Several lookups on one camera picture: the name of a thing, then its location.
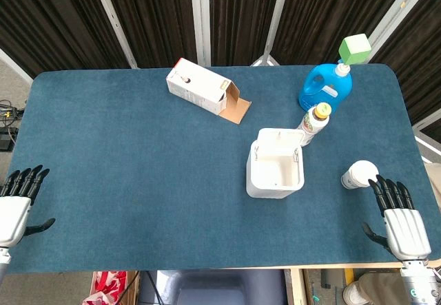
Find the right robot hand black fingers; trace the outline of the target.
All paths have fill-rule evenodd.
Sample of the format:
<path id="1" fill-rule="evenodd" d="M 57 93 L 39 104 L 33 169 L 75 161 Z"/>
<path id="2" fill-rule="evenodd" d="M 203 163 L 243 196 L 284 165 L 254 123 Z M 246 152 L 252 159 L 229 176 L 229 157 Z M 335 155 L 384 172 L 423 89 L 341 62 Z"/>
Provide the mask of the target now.
<path id="1" fill-rule="evenodd" d="M 431 246 L 420 212 L 415 209 L 406 186 L 379 174 L 368 183 L 375 194 L 387 234 L 374 233 L 365 222 L 362 224 L 365 235 L 401 262 L 427 260 Z"/>

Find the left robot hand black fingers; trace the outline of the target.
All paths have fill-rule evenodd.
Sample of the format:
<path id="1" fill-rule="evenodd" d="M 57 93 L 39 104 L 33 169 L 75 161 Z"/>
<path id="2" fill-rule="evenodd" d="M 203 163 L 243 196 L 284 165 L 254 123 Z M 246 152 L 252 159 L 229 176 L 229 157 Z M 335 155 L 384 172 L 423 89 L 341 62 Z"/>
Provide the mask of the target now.
<path id="1" fill-rule="evenodd" d="M 49 174 L 42 165 L 13 171 L 1 186 L 1 248 L 16 246 L 25 236 L 44 232 L 56 221 L 50 218 L 43 224 L 28 225 L 41 184 Z"/>

